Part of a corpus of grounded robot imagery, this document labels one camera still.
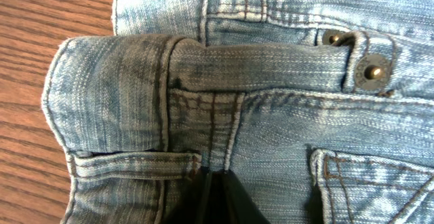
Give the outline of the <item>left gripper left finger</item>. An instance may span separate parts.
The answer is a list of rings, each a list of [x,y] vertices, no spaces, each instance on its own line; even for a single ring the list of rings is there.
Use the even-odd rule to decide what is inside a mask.
[[[181,201],[163,220],[164,224],[205,224],[212,186],[209,168],[200,168]]]

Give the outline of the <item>light blue denim shorts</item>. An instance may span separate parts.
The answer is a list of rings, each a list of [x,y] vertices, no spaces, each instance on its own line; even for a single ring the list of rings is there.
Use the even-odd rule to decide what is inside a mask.
[[[163,223],[200,168],[270,223],[433,222],[433,0],[113,0],[42,109],[63,223]]]

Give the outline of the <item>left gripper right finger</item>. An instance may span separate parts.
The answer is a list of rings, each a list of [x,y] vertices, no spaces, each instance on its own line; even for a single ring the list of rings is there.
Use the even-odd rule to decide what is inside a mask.
[[[269,224],[232,171],[212,175],[212,223]]]

